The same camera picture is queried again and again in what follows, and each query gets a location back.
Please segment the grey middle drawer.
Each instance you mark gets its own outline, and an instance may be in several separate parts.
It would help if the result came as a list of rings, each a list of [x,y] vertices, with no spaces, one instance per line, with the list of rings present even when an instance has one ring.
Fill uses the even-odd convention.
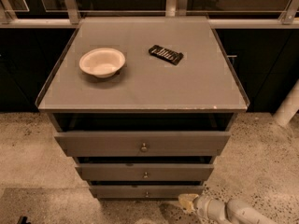
[[[204,181],[212,164],[184,163],[94,163],[80,164],[77,171],[90,181]]]

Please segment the grey top drawer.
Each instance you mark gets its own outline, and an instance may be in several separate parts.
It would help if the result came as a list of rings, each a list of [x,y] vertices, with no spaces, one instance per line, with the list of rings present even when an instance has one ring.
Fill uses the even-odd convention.
[[[217,156],[229,132],[65,132],[54,135],[69,157]]]

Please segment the metal window railing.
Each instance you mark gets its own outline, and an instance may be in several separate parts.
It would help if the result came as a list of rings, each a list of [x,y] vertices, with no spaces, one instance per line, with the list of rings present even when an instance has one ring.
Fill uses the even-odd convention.
[[[296,29],[299,0],[0,0],[0,24],[76,27],[97,17],[204,17],[215,29]]]

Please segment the grey drawer cabinet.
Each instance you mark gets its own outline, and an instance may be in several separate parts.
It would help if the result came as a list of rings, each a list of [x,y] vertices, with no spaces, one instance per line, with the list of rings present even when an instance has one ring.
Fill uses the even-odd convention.
[[[181,52],[173,65],[149,54],[159,45]],[[93,49],[123,53],[112,77],[88,75],[80,58]],[[55,65],[37,107],[56,133],[229,132],[249,100],[216,33],[203,17],[89,18]],[[212,164],[217,156],[71,157],[78,167],[94,163]],[[107,185],[204,185],[204,181],[90,181]]]

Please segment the white floor pipe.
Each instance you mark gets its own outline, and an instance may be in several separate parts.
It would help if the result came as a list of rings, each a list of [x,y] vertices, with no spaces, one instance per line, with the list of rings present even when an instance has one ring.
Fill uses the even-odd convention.
[[[281,126],[286,126],[299,110],[299,79],[288,93],[274,114],[274,119]]]

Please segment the grey drawer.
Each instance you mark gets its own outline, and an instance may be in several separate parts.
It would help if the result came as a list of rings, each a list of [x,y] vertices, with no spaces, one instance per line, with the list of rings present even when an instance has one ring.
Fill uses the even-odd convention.
[[[90,192],[98,199],[176,199],[179,194],[201,194],[202,185],[107,185],[91,186]]]
[[[204,181],[212,164],[184,163],[94,163],[80,164],[77,171],[90,181]]]
[[[217,156],[229,132],[65,132],[54,135],[69,157]]]

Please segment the black object on floor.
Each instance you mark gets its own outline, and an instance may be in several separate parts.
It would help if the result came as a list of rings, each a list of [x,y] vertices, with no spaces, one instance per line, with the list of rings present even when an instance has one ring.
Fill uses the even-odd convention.
[[[31,224],[31,222],[28,222],[28,221],[27,221],[27,218],[28,218],[28,217],[23,217],[23,216],[21,216],[21,217],[19,218],[17,224]]]

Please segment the white paper bowl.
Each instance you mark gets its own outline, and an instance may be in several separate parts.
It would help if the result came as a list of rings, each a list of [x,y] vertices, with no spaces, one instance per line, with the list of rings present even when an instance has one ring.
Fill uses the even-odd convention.
[[[115,75],[125,64],[122,52],[111,48],[93,49],[84,54],[79,68],[86,74],[106,78]]]

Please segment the grey bottom drawer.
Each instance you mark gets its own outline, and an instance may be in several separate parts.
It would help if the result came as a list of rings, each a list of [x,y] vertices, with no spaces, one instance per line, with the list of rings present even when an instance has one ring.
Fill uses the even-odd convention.
[[[202,185],[107,185],[91,186],[90,192],[98,199],[176,199],[179,194],[201,194]]]

